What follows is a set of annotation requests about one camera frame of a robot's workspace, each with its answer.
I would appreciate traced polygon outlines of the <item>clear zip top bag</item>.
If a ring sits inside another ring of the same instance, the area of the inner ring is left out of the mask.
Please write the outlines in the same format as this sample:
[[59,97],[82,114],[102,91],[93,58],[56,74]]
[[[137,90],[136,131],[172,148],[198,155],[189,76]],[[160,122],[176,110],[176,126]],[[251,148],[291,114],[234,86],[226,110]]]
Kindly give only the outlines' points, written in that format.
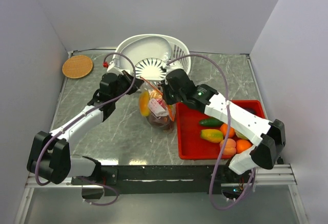
[[[141,78],[141,80],[144,81],[144,83],[141,85],[140,87],[140,90],[141,90],[141,93],[143,91],[148,91],[149,93],[152,91],[152,90],[155,90],[157,91],[158,93],[160,93],[162,95],[162,90],[161,90],[161,87],[153,84],[152,82],[144,79],[144,78]],[[150,115],[152,116],[156,116],[156,117],[160,117],[160,116],[169,116],[169,118],[174,122],[175,121],[175,105],[167,105],[167,110],[165,110],[158,102],[157,102],[157,99],[150,99],[149,100],[149,103],[148,103],[148,108],[150,109]]]

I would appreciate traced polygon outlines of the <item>yellow orange mango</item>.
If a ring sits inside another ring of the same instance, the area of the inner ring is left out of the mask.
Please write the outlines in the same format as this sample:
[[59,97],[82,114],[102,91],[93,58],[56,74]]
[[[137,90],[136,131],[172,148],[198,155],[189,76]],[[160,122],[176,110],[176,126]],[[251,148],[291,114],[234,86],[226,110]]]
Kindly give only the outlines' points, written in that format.
[[147,116],[150,115],[150,109],[148,108],[149,100],[150,100],[149,92],[148,91],[143,91],[140,94],[139,101],[138,101],[140,114],[143,117],[147,117]]

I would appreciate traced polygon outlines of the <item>dark purple mangosteen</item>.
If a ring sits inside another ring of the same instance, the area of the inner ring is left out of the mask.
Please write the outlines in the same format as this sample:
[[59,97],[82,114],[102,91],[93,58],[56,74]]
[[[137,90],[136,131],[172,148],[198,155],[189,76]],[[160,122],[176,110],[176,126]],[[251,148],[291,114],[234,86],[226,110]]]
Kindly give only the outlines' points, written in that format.
[[169,116],[156,117],[156,116],[150,115],[147,117],[147,121],[153,128],[156,128],[156,129],[159,129],[162,131],[172,129],[173,124],[174,124],[174,122],[169,118]]

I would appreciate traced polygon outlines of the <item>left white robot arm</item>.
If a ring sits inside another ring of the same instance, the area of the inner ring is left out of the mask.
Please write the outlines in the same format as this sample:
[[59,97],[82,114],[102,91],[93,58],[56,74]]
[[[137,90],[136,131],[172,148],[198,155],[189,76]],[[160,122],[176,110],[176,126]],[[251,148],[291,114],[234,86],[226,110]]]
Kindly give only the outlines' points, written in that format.
[[27,162],[27,170],[59,184],[67,177],[84,177],[90,184],[102,178],[101,163],[87,156],[72,155],[70,147],[86,133],[103,123],[115,110],[115,103],[124,95],[135,93],[144,83],[126,71],[102,76],[99,88],[84,109],[73,119],[51,132],[38,132]]

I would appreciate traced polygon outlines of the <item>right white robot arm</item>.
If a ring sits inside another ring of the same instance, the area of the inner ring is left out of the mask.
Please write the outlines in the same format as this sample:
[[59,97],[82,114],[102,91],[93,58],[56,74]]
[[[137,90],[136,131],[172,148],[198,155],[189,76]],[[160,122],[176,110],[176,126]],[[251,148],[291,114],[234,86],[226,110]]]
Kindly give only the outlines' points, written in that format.
[[267,170],[274,167],[285,146],[283,122],[256,116],[206,84],[195,85],[183,69],[167,74],[166,82],[161,86],[167,104],[183,103],[190,109],[230,124],[253,144],[251,148],[232,157],[224,170],[228,181],[236,182],[245,171],[254,167]]

